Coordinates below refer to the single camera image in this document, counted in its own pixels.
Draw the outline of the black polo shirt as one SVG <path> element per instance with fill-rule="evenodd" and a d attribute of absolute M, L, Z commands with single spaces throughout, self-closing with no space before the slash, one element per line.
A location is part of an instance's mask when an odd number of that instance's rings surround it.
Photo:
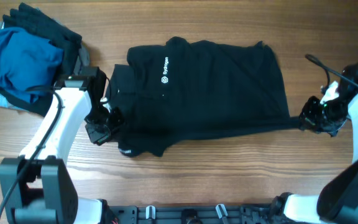
<path fill-rule="evenodd" d="M 219 139 L 297 128 L 273 50 L 173 37 L 131 47 L 116 65 L 110 104 L 122 113 L 116 135 L 128 157 L 162 156 L 184 140 Z"/>

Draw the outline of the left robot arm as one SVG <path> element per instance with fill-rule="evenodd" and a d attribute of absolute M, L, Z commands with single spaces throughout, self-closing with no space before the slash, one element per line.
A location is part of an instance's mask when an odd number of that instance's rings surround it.
<path fill-rule="evenodd" d="M 98 146 L 124 124 L 121 111 L 102 101 L 108 80 L 100 68 L 85 67 L 51 86 L 29 88 L 53 100 L 30 143 L 17 157 L 1 161 L 0 221 L 5 215 L 9 223 L 118 223 L 107 201 L 78 196 L 66 167 L 81 123 Z"/>

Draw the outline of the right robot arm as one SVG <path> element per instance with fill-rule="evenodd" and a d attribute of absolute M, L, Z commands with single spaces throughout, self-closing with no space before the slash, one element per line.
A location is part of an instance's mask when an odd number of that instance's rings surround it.
<path fill-rule="evenodd" d="M 304 128 L 335 135 L 352 123 L 352 163 L 330 181 L 319 195 L 287 194 L 275 197 L 269 219 L 280 216 L 298 223 L 358 223 L 358 63 L 339 74 L 322 99 L 310 98 L 300 115 Z"/>

